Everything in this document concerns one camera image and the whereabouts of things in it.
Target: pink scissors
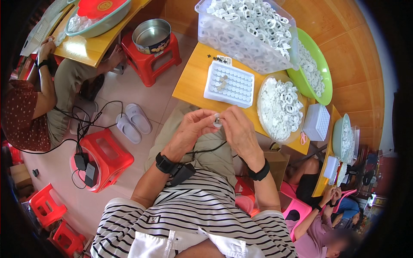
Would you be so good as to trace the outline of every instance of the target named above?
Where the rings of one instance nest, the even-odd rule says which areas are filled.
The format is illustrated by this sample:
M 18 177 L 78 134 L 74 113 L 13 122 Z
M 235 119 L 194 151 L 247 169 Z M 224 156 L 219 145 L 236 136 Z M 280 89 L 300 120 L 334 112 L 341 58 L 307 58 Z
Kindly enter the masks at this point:
M 301 138 L 300 138 L 301 145 L 304 145 L 307 142 L 307 140 L 308 140 L 307 135 L 303 131 L 301 131 Z

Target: white slippers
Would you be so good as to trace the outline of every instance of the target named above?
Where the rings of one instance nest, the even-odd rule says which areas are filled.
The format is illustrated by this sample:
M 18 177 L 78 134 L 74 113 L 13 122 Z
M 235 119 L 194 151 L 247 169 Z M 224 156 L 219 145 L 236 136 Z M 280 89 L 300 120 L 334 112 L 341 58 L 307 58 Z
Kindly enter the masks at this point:
M 136 128 L 129 122 L 128 117 L 124 113 L 120 113 L 116 117 L 118 129 L 128 138 L 132 143 L 138 144 L 142 140 L 142 136 Z
M 121 113 L 116 117 L 117 127 L 132 143 L 138 144 L 142 140 L 139 131 L 147 135 L 152 131 L 152 125 L 137 104 L 129 104 L 125 112 L 126 114 Z
M 139 105 L 130 103 L 125 108 L 126 115 L 131 123 L 144 135 L 152 131 L 152 125 Z

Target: orange table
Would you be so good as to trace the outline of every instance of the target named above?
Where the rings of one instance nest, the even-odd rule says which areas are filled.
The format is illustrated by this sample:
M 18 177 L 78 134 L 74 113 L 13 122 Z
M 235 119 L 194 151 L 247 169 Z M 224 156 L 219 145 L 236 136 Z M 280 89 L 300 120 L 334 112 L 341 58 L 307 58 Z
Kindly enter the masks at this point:
M 66 37 L 66 39 L 56 48 L 55 55 L 69 58 L 79 63 L 87 64 L 89 66 L 97 67 L 106 53 L 110 45 L 117 38 L 122 29 L 128 24 L 128 22 L 144 8 L 151 0 L 132 0 L 132 6 L 128 14 L 123 20 L 121 20 L 115 27 L 111 28 L 107 32 L 93 37 L 84 38 L 81 36 Z M 78 2 L 60 22 L 55 29 L 53 36 L 64 31 L 67 21 L 72 13 L 76 10 Z
M 204 98 L 204 89 L 208 77 L 208 68 L 213 60 L 212 57 L 208 58 L 207 55 L 209 54 L 212 57 L 216 57 L 217 55 L 225 56 L 225 54 L 213 48 L 198 43 L 194 49 L 194 52 L 192 52 L 192 55 L 189 58 L 189 61 L 186 64 L 185 69 L 183 70 L 183 73 L 181 74 L 178 83 L 176 84 L 172 96 L 200 108 L 222 112 L 226 110 L 229 106 L 231 106 L 231 104 Z M 252 106 L 247 109 L 243 109 L 243 111 L 248 116 L 248 118 L 251 119 L 251 121 L 254 123 L 255 130 L 258 133 L 268 136 L 259 122 L 256 105 L 258 91 L 261 87 L 263 80 L 267 75 L 261 75 L 235 59 L 233 59 L 233 66 L 254 74 L 254 100 L 252 102 Z M 287 75 L 287 72 L 285 70 L 279 71 L 277 73 Z M 303 105 L 306 111 L 308 105 L 313 103 L 315 103 L 314 99 L 308 100 L 304 97 Z M 297 138 L 294 142 L 287 144 L 288 147 L 296 151 L 299 151 L 303 154 L 307 154 L 309 145 L 310 141 L 307 141 L 307 143 L 301 145 L 300 138 Z
M 321 172 L 318 177 L 318 181 L 313 191 L 312 197 L 322 196 L 324 194 L 325 187 L 328 185 L 329 179 L 325 178 L 323 175 L 324 175 L 325 168 L 327 166 L 328 156 L 334 156 L 333 147 L 332 147 L 332 135 L 333 135 L 334 124 L 337 120 L 341 118 L 340 113 L 337 111 L 337 109 L 335 108 L 333 104 L 328 105 L 327 110 L 328 110 L 328 113 L 330 113 L 330 123 L 328 125 L 327 136 L 325 137 L 326 139 L 325 142 L 327 142 L 327 149 L 325 152 L 323 167 L 321 168 Z

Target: cardboard box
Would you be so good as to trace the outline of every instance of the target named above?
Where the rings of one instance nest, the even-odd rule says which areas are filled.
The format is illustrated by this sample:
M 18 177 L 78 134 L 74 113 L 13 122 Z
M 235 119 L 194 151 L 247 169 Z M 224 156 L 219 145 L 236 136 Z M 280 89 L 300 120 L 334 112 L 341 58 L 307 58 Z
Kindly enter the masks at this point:
M 274 178 L 277 190 L 280 191 L 285 169 L 287 168 L 290 156 L 279 151 L 264 151 L 264 157 L 270 164 L 270 172 Z
M 34 192 L 34 187 L 32 185 L 27 185 L 19 190 L 19 197 L 29 197 Z
M 31 177 L 24 164 L 11 166 L 10 173 L 17 189 L 32 185 Z
M 34 65 L 34 60 L 31 59 L 30 57 L 27 57 L 23 66 L 21 67 L 21 70 L 18 72 L 19 73 L 19 80 L 26 80 L 31 68 Z

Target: blue shirt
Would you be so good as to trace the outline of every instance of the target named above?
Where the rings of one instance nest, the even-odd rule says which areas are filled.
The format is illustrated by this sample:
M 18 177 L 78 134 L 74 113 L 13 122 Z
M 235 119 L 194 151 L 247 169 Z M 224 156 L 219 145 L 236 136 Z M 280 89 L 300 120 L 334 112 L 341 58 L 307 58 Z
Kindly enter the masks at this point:
M 349 199 L 343 198 L 338 208 L 337 214 L 343 214 L 343 219 L 352 218 L 360 211 L 358 203 Z

